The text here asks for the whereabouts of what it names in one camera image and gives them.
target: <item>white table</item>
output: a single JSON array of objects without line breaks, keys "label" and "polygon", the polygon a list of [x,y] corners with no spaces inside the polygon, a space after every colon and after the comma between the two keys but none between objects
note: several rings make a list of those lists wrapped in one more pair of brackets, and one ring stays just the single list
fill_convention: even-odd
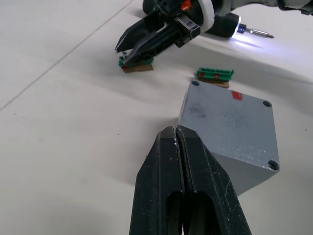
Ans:
[{"label": "white table", "polygon": [[1,1],[0,234],[128,234],[136,174],[200,66],[273,104],[281,171],[239,198],[252,234],[312,234],[313,17],[247,6],[274,40],[198,37],[124,74],[114,47],[140,7]]}]

